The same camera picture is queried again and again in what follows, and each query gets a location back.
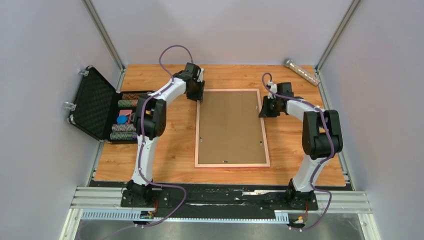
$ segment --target wooden table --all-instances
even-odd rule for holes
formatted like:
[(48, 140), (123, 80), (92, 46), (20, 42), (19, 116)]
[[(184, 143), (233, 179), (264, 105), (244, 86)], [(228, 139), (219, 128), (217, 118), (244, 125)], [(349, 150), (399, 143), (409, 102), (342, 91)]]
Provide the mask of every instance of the wooden table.
[[(282, 65), (200, 65), (204, 68), (205, 89), (260, 89), (262, 74), (272, 73), (275, 83), (291, 82), (295, 96), (323, 106), (319, 89)], [(176, 73), (182, 64), (168, 64)], [(306, 70), (313, 72), (311, 66)], [(158, 90), (169, 80), (158, 64), (130, 64), (121, 91)], [(271, 167), (268, 168), (195, 168), (196, 102), (179, 96), (167, 107), (167, 123), (156, 148), (153, 179), (168, 183), (287, 185), (297, 173), (303, 156), (302, 123), (282, 114), (265, 118)], [(136, 144), (105, 144), (94, 179), (129, 181), (134, 171)], [(337, 156), (324, 167), (317, 180), (321, 186), (345, 186)]]

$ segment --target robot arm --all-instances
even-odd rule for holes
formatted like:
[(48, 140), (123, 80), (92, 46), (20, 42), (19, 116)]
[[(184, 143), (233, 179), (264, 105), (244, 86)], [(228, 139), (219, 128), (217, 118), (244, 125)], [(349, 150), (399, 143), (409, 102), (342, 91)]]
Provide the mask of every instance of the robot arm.
[(320, 163), (331, 155), (331, 146), (325, 132), (320, 132), (323, 124), (326, 124), (329, 131), (334, 153), (338, 153), (343, 148), (342, 132), (340, 128), (339, 114), (336, 110), (323, 110), (326, 122), (322, 122), (320, 113), (314, 107), (302, 102), (300, 97), (294, 97), (290, 82), (275, 84), (269, 81), (267, 86), (278, 95), (296, 98), (290, 100), (269, 94), (263, 98), (260, 118), (275, 118), (281, 112), (292, 115), (303, 122), (302, 147), (305, 153), (302, 164), (297, 174), (290, 180), (287, 193), (289, 202), (306, 202), (310, 194), (313, 193), (311, 184), (315, 185), (321, 170), (326, 162)]
[[(149, 183), (152, 181), (152, 167), (155, 158), (155, 150), (159, 141), (159, 137), (164, 133), (167, 124), (167, 105), (174, 101), (178, 96), (186, 94), (187, 98), (193, 101), (203, 101), (203, 91), (205, 82), (203, 81), (204, 69), (193, 63), (187, 63), (183, 71), (173, 75), (169, 82), (150, 95), (142, 95), (138, 99), (137, 109), (135, 111), (136, 118), (133, 121), (137, 132), (137, 158), (131, 181), (127, 183), (127, 190), (135, 195), (140, 196), (147, 203), (150, 198), (148, 196)], [(143, 111), (145, 101), (151, 98)], [(144, 135), (142, 135), (141, 116), (144, 114)]]

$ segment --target blue poker chip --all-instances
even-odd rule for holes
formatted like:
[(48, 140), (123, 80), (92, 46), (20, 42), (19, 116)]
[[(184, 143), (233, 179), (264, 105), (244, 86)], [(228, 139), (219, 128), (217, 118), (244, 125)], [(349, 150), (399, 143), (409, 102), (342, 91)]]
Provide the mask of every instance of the blue poker chip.
[(118, 124), (126, 124), (126, 123), (127, 123), (127, 120), (128, 120), (128, 117), (127, 117), (127, 116), (121, 115), (121, 116), (119, 116), (119, 117), (116, 119), (116, 122), (117, 122)]

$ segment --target metal floor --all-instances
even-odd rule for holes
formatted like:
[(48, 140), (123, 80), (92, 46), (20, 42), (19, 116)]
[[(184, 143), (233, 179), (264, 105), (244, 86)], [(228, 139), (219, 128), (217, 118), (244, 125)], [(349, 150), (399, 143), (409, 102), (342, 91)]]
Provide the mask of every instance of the metal floor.
[[(309, 225), (319, 215), (309, 214)], [(116, 230), (132, 225), (130, 221), (84, 220), (76, 240), (102, 240)], [(314, 229), (289, 230), (281, 224), (163, 222), (146, 229), (130, 228), (108, 240), (364, 240), (357, 214), (327, 214)]]

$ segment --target white wall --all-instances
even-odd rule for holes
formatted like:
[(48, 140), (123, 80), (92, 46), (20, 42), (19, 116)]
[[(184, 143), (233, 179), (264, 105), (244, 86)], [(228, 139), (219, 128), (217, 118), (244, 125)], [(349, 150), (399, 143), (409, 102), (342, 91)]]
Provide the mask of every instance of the white wall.
[[(351, 0), (93, 0), (125, 64), (188, 47), (196, 63), (317, 64)], [(164, 61), (181, 63), (181, 49)]]
[(424, 2), (362, 1), (322, 70), (383, 240), (422, 239)]
[(1, 239), (58, 239), (97, 142), (65, 121), (78, 71), (119, 71), (81, 0), (0, 3)]

